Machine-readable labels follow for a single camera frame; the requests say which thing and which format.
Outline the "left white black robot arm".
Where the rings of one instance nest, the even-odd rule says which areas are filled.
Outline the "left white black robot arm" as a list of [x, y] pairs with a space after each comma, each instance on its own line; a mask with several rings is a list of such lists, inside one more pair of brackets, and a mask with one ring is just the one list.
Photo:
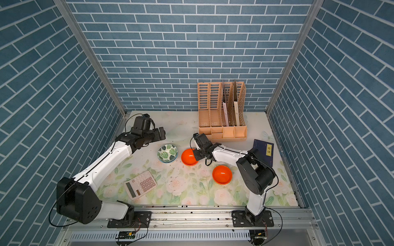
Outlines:
[[124, 225], [134, 223], [134, 207], [125, 202], [104, 202], [96, 194], [106, 177], [136, 150], [166, 138], [164, 128], [133, 129], [120, 134], [110, 148], [72, 178], [62, 178], [56, 187], [56, 211], [82, 224], [111, 219]]

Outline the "dark blue book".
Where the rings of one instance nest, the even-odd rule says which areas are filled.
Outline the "dark blue book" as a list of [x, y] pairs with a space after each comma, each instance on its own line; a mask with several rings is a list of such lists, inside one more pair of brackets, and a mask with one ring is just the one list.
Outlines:
[[273, 167], [274, 164], [274, 146], [275, 144], [255, 139], [253, 142], [253, 147], [258, 150], [262, 161]]

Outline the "right circuit board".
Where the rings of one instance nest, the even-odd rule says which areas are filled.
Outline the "right circuit board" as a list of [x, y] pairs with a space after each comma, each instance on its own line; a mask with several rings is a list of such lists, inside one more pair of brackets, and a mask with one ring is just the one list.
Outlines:
[[253, 246], [262, 246], [267, 239], [266, 232], [263, 230], [249, 230], [249, 242]]

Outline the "beige desk file organizer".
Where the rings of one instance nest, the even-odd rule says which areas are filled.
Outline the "beige desk file organizer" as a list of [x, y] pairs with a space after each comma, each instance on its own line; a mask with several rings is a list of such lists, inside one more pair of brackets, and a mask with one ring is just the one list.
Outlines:
[[213, 142], [245, 141], [244, 82], [198, 83], [199, 133]]

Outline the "orange bowl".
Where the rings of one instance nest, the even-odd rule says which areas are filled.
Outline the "orange bowl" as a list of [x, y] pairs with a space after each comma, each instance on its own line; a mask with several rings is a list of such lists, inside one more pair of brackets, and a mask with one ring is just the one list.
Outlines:
[[226, 185], [231, 182], [233, 173], [227, 166], [220, 165], [213, 169], [212, 178], [217, 184]]
[[186, 166], [194, 166], [198, 163], [194, 156], [194, 150], [189, 148], [186, 149], [181, 155], [181, 161]]

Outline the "floral table mat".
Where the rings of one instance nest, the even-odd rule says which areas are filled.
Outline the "floral table mat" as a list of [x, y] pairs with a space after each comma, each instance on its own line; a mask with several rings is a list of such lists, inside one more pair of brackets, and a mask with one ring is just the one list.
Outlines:
[[[189, 141], [199, 131], [198, 112], [150, 111], [156, 127], [164, 127], [166, 139], [151, 143], [137, 150], [135, 154], [120, 163], [103, 181], [96, 194], [103, 201], [117, 200], [134, 205], [194, 205], [194, 206], [245, 206], [249, 190], [245, 186], [237, 167], [226, 163], [213, 162], [206, 167], [204, 160], [188, 167], [181, 161], [184, 150], [189, 149]], [[268, 118], [263, 112], [244, 113], [248, 128], [245, 141], [224, 142], [223, 145], [236, 150], [247, 151], [253, 147], [255, 139], [275, 144], [273, 167], [279, 177], [279, 184], [267, 193], [266, 206], [296, 206], [298, 202], [280, 156]], [[164, 164], [157, 152], [164, 144], [172, 143], [179, 151], [175, 161]], [[231, 182], [219, 185], [212, 178], [212, 171], [218, 165], [228, 166], [233, 174]], [[124, 183], [149, 171], [157, 182], [157, 187], [142, 197], [131, 200]]]

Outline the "pink calculator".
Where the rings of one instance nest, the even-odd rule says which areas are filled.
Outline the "pink calculator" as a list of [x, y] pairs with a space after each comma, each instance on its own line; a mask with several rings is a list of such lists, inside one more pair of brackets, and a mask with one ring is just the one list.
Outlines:
[[157, 182], [149, 171], [145, 171], [125, 182], [124, 187], [129, 198], [131, 200], [136, 200], [156, 188]]

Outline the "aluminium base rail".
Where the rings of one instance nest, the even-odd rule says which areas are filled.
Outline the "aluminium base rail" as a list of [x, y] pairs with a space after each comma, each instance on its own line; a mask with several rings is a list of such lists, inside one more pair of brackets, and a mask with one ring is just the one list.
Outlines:
[[[63, 229], [58, 246], [253, 246], [249, 230], [263, 230], [263, 246], [322, 246], [323, 236], [310, 209], [278, 207], [265, 212], [265, 223], [248, 224], [241, 207], [137, 207], [152, 213], [149, 228], [108, 228], [108, 221]], [[135, 231], [134, 240], [116, 240]]]

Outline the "left green circuit board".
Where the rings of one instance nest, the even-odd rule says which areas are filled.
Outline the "left green circuit board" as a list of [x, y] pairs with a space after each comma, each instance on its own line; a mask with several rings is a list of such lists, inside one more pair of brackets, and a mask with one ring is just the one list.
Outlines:
[[116, 240], [134, 240], [135, 234], [135, 231], [121, 231], [118, 233]]

